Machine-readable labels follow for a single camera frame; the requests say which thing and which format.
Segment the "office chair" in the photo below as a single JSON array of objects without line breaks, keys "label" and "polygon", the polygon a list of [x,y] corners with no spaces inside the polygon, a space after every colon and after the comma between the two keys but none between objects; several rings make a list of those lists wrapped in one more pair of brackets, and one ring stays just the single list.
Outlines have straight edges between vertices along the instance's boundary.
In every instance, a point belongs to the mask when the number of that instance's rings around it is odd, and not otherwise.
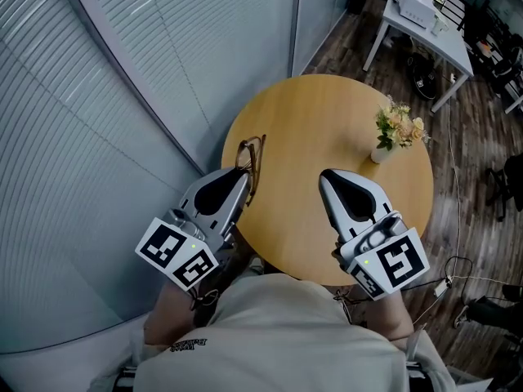
[{"label": "office chair", "polygon": [[502,170],[494,171],[492,168],[487,168],[485,174],[487,184],[490,175],[494,177],[496,184],[493,195],[487,199],[487,206],[492,205],[497,198],[501,197],[503,214],[498,221],[503,222],[505,219],[507,200],[510,198],[514,198],[516,209],[521,212],[523,209],[523,154],[509,157]]}]

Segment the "white vase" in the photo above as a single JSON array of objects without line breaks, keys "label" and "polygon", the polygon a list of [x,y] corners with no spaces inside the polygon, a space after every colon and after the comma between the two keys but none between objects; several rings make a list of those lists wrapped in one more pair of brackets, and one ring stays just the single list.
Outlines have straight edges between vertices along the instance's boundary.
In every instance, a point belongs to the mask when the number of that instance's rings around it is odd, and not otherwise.
[{"label": "white vase", "polygon": [[370,153],[370,159],[373,160],[376,164],[383,163],[387,158],[389,158],[398,148],[398,145],[393,145],[392,149],[387,148],[374,148],[373,152]]}]

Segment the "table top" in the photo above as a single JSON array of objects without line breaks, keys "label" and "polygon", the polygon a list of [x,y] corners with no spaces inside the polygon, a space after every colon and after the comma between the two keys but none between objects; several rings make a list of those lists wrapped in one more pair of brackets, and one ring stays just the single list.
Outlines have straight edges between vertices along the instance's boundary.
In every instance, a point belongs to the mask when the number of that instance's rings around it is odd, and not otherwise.
[{"label": "table top", "polygon": [[443,58],[459,68],[462,73],[469,76],[474,75],[463,37],[452,22],[447,22],[449,30],[442,30],[436,36],[431,32],[431,29],[422,28],[419,24],[400,15],[400,6],[393,0],[387,0],[383,19],[394,28],[405,32],[417,41],[430,47],[438,55],[443,56]]},{"label": "table top", "polygon": [[374,120],[389,100],[356,80],[305,75],[275,84],[254,97],[236,118],[221,164],[235,164],[238,144],[266,134],[257,193],[238,222],[254,250],[281,271],[323,285],[353,284],[331,257],[337,240],[318,189],[326,168],[357,172],[379,183],[392,206],[419,235],[432,208],[431,162],[420,141],[384,163]]}]

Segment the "white t-shirt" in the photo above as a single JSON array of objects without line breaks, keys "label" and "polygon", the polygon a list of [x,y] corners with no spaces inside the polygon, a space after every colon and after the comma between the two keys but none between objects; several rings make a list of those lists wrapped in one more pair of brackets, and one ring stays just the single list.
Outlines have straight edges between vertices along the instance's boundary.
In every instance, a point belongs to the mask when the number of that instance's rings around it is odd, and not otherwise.
[{"label": "white t-shirt", "polygon": [[[425,332],[413,361],[435,392],[455,390]],[[196,329],[137,369],[135,392],[409,390],[405,352],[351,326],[323,287],[285,274],[243,278]]]}]

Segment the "white cable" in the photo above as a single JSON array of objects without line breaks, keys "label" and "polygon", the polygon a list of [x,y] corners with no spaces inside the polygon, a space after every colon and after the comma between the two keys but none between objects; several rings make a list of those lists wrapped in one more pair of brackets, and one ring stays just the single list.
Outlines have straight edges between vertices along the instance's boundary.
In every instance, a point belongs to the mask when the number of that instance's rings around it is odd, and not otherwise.
[{"label": "white cable", "polygon": [[[452,158],[452,169],[454,170],[454,180],[456,182],[456,189],[458,191],[458,244],[456,245],[456,256],[459,256],[459,240],[461,238],[461,198],[459,197],[459,179],[458,171],[456,170],[456,162],[454,161],[454,150],[452,148],[452,136],[450,135],[450,102],[447,104],[448,120],[447,125],[449,127],[449,143],[450,143],[450,157]],[[456,266],[458,265],[458,259],[454,258],[454,269],[452,271],[452,277],[456,275]]]},{"label": "white cable", "polygon": [[432,302],[432,305],[430,305],[428,308],[426,308],[423,313],[421,315],[418,316],[418,319],[416,319],[412,324],[415,325],[417,321],[419,321],[421,319],[421,317],[426,314],[431,308],[432,306],[434,306],[436,304],[436,302],[442,297],[443,295],[440,295],[436,298],[436,300],[434,302]]},{"label": "white cable", "polygon": [[494,282],[494,283],[501,283],[501,284],[509,284],[507,282],[502,282],[501,280],[495,280],[493,278],[477,278],[477,277],[473,277],[473,276],[454,276],[455,278],[474,278],[476,280],[488,280],[489,282]]}]

